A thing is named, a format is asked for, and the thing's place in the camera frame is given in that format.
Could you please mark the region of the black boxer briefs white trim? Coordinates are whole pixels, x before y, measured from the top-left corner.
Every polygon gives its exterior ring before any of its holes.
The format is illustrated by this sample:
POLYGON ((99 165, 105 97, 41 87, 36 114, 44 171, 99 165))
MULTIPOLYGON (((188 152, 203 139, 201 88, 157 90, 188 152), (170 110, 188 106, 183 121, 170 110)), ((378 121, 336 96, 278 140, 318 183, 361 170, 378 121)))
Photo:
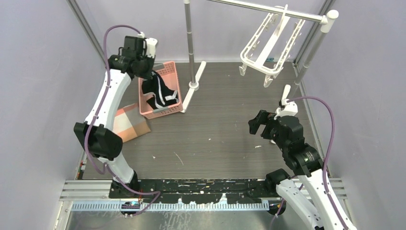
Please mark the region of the black boxer briefs white trim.
POLYGON ((143 95, 152 96, 147 99, 147 103, 154 110, 177 104, 180 101, 178 91, 170 89, 154 70, 151 71, 150 79, 143 80, 141 90, 143 95))

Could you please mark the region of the white clip hanger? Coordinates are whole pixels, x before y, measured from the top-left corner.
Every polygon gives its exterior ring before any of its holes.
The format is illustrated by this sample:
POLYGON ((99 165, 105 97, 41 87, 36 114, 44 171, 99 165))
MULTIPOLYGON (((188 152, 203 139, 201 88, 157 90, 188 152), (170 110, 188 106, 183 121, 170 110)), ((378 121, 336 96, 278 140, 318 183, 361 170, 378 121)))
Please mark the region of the white clip hanger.
POLYGON ((305 19, 294 23, 289 37, 283 37, 288 31, 288 23, 292 16, 287 15, 288 5, 276 6, 282 13, 268 13, 249 42, 240 53, 242 65, 239 67, 241 76, 246 74, 247 68, 252 68, 265 75, 263 87, 267 88, 283 70, 283 65, 290 58, 291 50, 297 38, 302 35, 305 19))

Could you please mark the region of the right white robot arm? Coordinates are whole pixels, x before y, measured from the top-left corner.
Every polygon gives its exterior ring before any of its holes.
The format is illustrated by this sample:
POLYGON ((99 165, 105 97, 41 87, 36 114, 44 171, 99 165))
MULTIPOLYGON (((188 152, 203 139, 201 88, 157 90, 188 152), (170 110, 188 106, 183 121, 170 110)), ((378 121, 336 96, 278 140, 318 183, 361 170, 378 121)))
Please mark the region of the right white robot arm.
POLYGON ((295 116, 278 117, 275 113, 260 110, 248 122, 250 134, 255 135, 261 125, 264 139, 272 140, 282 152, 286 165, 294 172, 310 198, 295 185, 283 169, 266 175, 266 191, 270 196, 280 196, 301 218, 306 230, 355 230, 332 189, 323 161, 317 150, 306 143, 303 126, 295 116))

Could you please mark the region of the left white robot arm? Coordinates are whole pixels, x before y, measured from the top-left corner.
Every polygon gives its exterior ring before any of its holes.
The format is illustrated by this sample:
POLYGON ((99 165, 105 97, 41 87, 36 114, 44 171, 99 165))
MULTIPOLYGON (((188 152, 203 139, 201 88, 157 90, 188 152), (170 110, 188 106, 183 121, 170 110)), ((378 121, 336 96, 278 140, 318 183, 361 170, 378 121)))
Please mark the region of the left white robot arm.
POLYGON ((109 172, 114 190, 128 198, 138 195, 140 186, 136 172, 125 160, 123 140, 113 132, 118 106, 136 78, 151 79, 158 40, 144 35, 126 36, 119 53, 107 58, 105 78, 96 102, 85 121, 74 125, 74 133, 89 160, 103 164, 100 174, 109 172))

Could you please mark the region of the pink plastic basket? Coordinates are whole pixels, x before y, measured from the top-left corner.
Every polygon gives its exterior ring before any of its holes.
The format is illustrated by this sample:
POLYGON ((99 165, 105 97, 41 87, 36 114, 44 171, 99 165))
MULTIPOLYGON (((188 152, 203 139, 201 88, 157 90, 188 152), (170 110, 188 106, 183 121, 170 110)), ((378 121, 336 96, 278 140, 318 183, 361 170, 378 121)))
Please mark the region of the pink plastic basket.
POLYGON ((179 79, 174 61, 152 70, 152 80, 138 80, 139 112, 154 119, 183 110, 179 79))

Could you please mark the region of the pink checked cloth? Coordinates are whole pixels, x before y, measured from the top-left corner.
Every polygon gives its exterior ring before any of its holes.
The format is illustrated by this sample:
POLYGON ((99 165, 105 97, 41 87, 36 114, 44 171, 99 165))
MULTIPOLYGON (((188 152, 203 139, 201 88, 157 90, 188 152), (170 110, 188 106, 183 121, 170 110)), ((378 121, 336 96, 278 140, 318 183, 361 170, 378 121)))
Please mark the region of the pink checked cloth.
POLYGON ((117 110, 113 123, 113 133, 117 134, 123 143, 149 132, 151 129, 146 119, 140 114, 138 103, 117 110))

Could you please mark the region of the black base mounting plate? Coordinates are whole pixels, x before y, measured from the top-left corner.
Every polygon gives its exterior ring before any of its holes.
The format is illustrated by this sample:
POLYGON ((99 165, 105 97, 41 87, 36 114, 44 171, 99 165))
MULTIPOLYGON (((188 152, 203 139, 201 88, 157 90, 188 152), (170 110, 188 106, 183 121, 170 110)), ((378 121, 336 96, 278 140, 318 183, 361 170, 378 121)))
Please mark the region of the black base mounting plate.
POLYGON ((265 198, 279 197, 276 185, 285 178, 266 179, 141 179, 135 190, 141 193, 160 191, 155 201, 162 204, 216 204, 225 196, 228 204, 255 204, 265 198))

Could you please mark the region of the silver clothes rack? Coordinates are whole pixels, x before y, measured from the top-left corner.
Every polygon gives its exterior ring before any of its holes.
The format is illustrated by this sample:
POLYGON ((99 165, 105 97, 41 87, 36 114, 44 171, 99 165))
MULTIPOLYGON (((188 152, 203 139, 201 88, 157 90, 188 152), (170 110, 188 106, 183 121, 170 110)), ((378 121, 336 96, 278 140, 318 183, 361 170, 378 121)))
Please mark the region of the silver clothes rack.
MULTIPOLYGON (((240 67, 242 65, 241 59, 240 59, 240 53, 243 50, 243 48, 246 46, 246 44, 249 42, 251 37, 254 35, 264 18, 268 13, 282 13, 281 9, 276 8, 276 5, 274 6, 269 6, 269 5, 264 5, 260 3, 254 3, 254 2, 249 2, 249 1, 243 1, 243 0, 220 0, 218 1, 219 4, 224 4, 228 6, 235 6, 239 7, 242 9, 249 9, 249 10, 254 10, 259 13, 259 18, 258 21, 253 21, 251 22, 248 19, 242 18, 240 21, 237 22, 237 29, 239 34, 243 37, 241 42, 237 43, 237 46, 235 48, 231 49, 231 53, 235 55, 235 61, 239 63, 240 67)), ((292 99, 297 91, 300 90, 300 86, 302 83, 302 80, 310 67, 310 64, 312 60, 314 59, 317 51, 319 50, 322 42, 324 41, 325 37, 327 34, 330 32, 331 28, 333 27, 334 22, 338 19, 339 17, 339 12, 338 10, 334 10, 331 8, 326 15, 319 15, 319 13, 309 13, 309 12, 302 12, 302 11, 296 11, 292 10, 288 7, 287 10, 287 15, 292 16, 292 19, 288 23, 288 31, 283 34, 283 37, 289 37, 289 31, 292 30, 293 25, 295 22, 297 22, 299 19, 305 19, 305 23, 316 23, 318 24, 318 38, 313 38, 312 42, 310 44, 309 49, 305 53, 307 56, 304 58, 303 63, 299 64, 299 69, 296 74, 296 78, 293 83, 290 84, 289 91, 283 90, 282 91, 282 96, 283 99, 292 99)), ((304 26, 302 27, 302 35, 299 37, 304 36, 304 26)), ((296 44, 293 47, 293 49, 298 46, 299 38, 296 40, 296 44)), ((260 81, 260 85, 263 87, 264 83, 264 77, 265 75, 261 72, 259 72, 262 75, 262 80, 260 81)))

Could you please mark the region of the aluminium frame post left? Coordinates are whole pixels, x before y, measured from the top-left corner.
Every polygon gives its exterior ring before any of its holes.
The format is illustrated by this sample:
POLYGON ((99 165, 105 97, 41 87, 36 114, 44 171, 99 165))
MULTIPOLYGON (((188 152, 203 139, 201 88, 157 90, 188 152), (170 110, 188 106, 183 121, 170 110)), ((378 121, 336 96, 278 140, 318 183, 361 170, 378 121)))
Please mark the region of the aluminium frame post left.
POLYGON ((100 44, 100 40, 97 38, 94 30, 89 23, 89 20, 85 16, 82 8, 78 4, 76 0, 66 0, 69 7, 71 8, 73 14, 78 20, 78 23, 82 27, 84 33, 86 34, 87 38, 89 39, 91 45, 95 49, 96 53, 100 57, 101 61, 104 63, 104 51, 102 45, 100 44))

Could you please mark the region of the aluminium frame post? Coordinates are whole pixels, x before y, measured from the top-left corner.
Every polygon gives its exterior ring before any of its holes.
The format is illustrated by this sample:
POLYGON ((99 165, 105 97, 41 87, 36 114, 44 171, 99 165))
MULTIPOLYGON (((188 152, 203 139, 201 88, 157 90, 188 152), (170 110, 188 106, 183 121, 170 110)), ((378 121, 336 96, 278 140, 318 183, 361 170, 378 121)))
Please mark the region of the aluminium frame post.
POLYGON ((95 49, 96 53, 100 57, 101 61, 104 63, 104 51, 102 45, 100 44, 100 40, 97 38, 94 30, 89 23, 89 20, 85 16, 82 8, 78 4, 76 0, 66 0, 69 7, 71 8, 73 14, 78 20, 78 23, 82 27, 84 33, 86 34, 87 38, 89 39, 91 45, 95 49))
MULTIPOLYGON (((334 5, 335 0, 324 0, 323 4, 319 10, 319 15, 326 15, 326 13, 331 10, 332 6, 334 5)), ((310 44, 312 42, 312 39, 316 35, 316 31, 318 29, 318 24, 313 23, 307 36, 305 37, 304 43, 302 44, 298 55, 296 56, 296 59, 294 60, 294 66, 298 67, 300 62, 304 59, 305 53, 310 47, 310 44)))

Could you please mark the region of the aluminium frame post right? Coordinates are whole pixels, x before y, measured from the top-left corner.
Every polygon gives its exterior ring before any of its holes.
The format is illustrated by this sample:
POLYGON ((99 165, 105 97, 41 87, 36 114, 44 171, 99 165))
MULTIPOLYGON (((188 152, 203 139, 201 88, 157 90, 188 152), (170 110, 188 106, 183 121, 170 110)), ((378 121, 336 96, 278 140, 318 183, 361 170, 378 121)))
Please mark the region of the aluminium frame post right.
MULTIPOLYGON (((324 0, 323 4, 319 10, 319 15, 326 15, 326 13, 331 10, 332 6, 334 5, 335 0, 324 0)), ((298 55, 296 56, 296 59, 294 60, 294 66, 298 67, 300 62, 304 59, 305 53, 310 47, 310 44, 312 42, 312 39, 316 35, 316 31, 318 29, 318 24, 313 23, 307 36, 305 37, 304 43, 302 44, 298 55)))

